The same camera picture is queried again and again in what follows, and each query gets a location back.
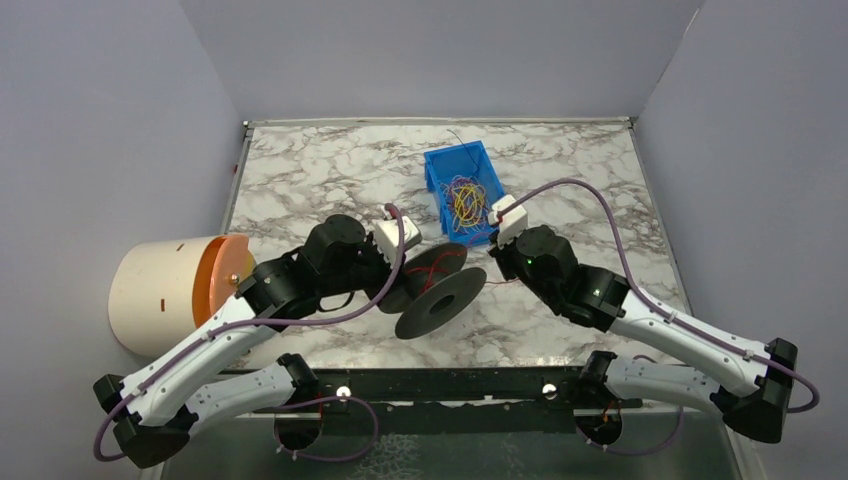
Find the black cable spool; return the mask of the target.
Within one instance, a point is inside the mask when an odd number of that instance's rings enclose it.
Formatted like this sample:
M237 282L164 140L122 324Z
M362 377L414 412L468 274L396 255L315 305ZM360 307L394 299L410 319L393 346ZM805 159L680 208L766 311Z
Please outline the black cable spool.
M442 327L476 299L487 281L479 267L468 267L468 248L444 243L406 261L378 308L399 316L395 336L411 340Z

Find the blue plastic bin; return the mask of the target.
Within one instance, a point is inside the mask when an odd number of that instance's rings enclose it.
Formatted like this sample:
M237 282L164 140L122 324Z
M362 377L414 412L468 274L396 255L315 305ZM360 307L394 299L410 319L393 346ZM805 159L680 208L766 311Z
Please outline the blue plastic bin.
M484 144L430 150L424 158L426 186L434 196L442 233L466 246L486 243L493 231L489 209L504 190Z

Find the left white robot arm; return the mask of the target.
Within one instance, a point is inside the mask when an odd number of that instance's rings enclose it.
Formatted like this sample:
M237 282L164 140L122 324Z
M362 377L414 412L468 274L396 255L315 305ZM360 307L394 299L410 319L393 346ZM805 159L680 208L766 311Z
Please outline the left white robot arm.
M213 424L261 409L300 409L322 403L318 380L298 354L220 380L220 372L248 350L285 329L320 326L321 302L359 291L376 306L390 292L405 253L421 240L410 218L393 204L366 231L353 217L335 214L316 225L305 243L258 264L197 330L148 366L107 374L93 387L105 419L93 441L101 462L103 437L112 433L118 457L139 468L164 462Z

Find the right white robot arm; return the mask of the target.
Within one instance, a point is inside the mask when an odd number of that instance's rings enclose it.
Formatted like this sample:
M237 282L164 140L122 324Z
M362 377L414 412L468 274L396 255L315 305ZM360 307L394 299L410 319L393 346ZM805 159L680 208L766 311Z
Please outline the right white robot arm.
M637 365L613 353L591 355L581 379L610 399L658 400L719 415L752 440L781 441L798 357L783 338L747 339L663 306L611 270L581 264L570 242L541 225L502 241L490 256L507 280L520 280L551 312L581 327L612 332L673 358Z

